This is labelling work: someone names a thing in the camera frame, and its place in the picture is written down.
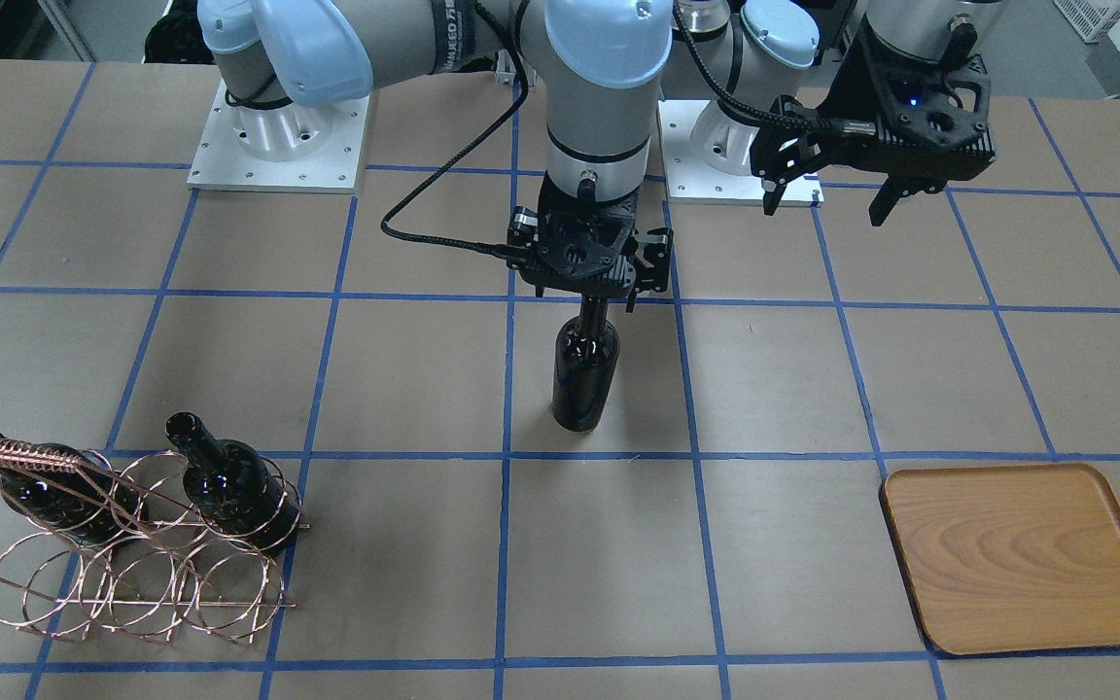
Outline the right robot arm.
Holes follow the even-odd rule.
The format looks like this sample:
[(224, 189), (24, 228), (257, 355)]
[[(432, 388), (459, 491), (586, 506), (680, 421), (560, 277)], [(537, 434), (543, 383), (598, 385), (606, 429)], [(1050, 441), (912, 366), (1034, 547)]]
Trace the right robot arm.
[(501, 259), (538, 291), (665, 292), (672, 232), (640, 233), (641, 187), (672, 46), (671, 1), (200, 1), (200, 40), (232, 108), (321, 108), (494, 53), (545, 88), (545, 176), (506, 242), (383, 233)]

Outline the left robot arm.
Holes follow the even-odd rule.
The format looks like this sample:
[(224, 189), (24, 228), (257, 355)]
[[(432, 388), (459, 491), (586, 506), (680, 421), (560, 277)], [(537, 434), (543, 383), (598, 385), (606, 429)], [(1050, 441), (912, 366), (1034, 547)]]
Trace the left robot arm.
[(668, 190), (684, 202), (823, 202), (819, 172), (883, 176), (881, 225), (907, 196), (996, 162), (979, 44), (1001, 1), (680, 1), (657, 105)]

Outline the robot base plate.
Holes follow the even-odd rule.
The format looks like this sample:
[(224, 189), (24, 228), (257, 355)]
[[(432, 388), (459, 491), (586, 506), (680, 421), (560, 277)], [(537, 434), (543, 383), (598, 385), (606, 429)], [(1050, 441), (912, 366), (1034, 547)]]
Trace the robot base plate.
[(713, 99), (662, 99), (657, 124), (672, 199), (760, 207), (764, 189), (750, 159), (758, 129), (725, 115)]
[(192, 157), (202, 192), (355, 194), (373, 96), (261, 111), (228, 106), (221, 83)]

